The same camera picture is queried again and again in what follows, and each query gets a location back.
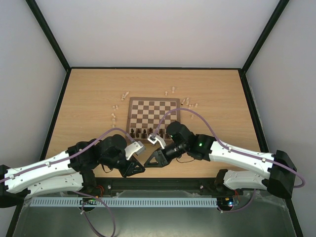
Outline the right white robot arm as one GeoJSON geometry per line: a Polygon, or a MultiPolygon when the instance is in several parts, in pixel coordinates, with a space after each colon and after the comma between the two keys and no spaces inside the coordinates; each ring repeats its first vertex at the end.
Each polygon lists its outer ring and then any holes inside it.
{"type": "Polygon", "coordinates": [[[167,166],[172,160],[187,154],[195,160],[224,162],[243,169],[222,169],[218,172],[214,186],[220,193],[260,189],[278,198],[292,197],[297,169],[286,152],[278,150],[271,154],[241,149],[212,136],[193,134],[177,121],[167,127],[166,134],[173,141],[169,145],[158,135],[149,135],[148,140],[152,144],[159,142],[161,147],[146,160],[146,168],[167,166]]]}

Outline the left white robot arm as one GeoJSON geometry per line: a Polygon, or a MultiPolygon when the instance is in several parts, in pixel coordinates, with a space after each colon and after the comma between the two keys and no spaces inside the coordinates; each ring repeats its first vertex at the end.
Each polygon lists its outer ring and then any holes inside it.
{"type": "Polygon", "coordinates": [[[57,192],[91,193],[97,186],[97,166],[117,169],[123,178],[143,173],[135,158],[145,150],[141,142],[127,144],[119,134],[104,140],[81,141],[61,153],[31,165],[0,167],[0,206],[8,208],[26,199],[57,192]]]}

